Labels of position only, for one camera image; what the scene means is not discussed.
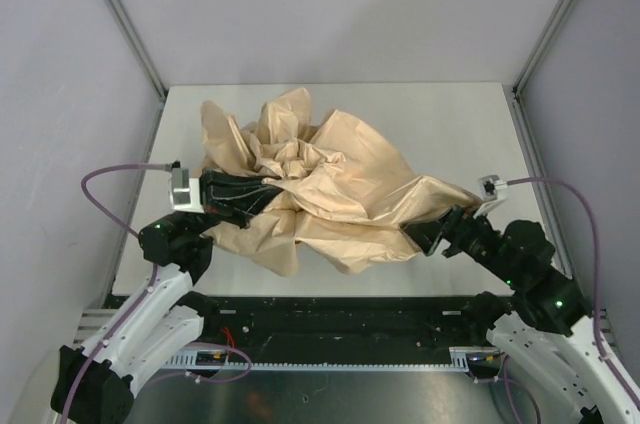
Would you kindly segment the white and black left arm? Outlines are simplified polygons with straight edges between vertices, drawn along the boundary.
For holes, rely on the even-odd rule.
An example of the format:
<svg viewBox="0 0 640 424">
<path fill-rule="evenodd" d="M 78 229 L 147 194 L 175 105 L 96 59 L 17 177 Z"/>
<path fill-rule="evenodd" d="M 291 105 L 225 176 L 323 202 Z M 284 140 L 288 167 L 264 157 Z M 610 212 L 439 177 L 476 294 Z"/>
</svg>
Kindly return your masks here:
<svg viewBox="0 0 640 424">
<path fill-rule="evenodd" d="M 150 275 L 79 347 L 60 348 L 51 408 L 61 422 L 124 422 L 165 363 L 216 330 L 214 301 L 194 290 L 212 260 L 207 232 L 222 223 L 248 228 L 282 191 L 262 177 L 215 170 L 193 177 L 179 162 L 140 168 L 169 174 L 172 211 L 132 234 Z"/>
</svg>

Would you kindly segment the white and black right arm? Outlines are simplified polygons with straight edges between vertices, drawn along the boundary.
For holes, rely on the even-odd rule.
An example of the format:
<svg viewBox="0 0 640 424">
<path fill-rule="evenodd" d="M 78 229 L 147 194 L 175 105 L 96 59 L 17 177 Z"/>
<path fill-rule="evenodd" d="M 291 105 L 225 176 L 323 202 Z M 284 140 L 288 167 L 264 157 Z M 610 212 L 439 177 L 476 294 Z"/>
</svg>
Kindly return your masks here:
<svg viewBox="0 0 640 424">
<path fill-rule="evenodd" d="M 401 229 L 427 256 L 448 242 L 444 256 L 463 253 L 512 290 L 508 301 L 485 291 L 468 302 L 463 316 L 476 338 L 563 398 L 580 422 L 638 422 L 639 388 L 579 286 L 553 266 L 555 249 L 539 223 L 515 220 L 498 231 L 485 215 L 453 207 Z"/>
</svg>

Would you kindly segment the beige and black folding umbrella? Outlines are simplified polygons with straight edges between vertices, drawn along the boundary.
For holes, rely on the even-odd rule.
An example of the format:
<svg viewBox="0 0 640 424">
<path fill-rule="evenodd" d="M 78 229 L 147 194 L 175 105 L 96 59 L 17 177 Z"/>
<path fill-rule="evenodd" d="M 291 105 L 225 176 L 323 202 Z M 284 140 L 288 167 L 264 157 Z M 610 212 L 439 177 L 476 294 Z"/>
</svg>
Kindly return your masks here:
<svg viewBox="0 0 640 424">
<path fill-rule="evenodd" d="M 315 126 L 305 88 L 265 103 L 244 127 L 212 101 L 201 105 L 203 167 L 256 177 L 280 194 L 246 229 L 209 230 L 222 249 L 280 276 L 298 272 L 306 245 L 344 274 L 374 263 L 407 261 L 416 247 L 403 223 L 437 219 L 450 208 L 477 208 L 473 193 L 414 173 L 400 152 L 358 117 L 329 112 Z"/>
</svg>

